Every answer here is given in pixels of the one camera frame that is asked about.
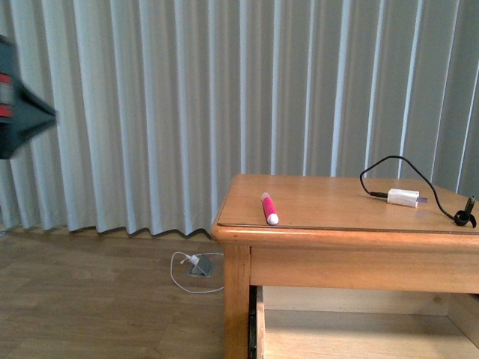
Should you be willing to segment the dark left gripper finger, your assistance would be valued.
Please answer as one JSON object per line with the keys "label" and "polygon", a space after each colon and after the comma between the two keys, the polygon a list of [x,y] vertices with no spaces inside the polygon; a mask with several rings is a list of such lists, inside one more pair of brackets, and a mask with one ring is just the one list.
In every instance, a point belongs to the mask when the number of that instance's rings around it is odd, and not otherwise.
{"label": "dark left gripper finger", "polygon": [[23,84],[16,45],[1,36],[1,158],[56,123],[56,110]]}

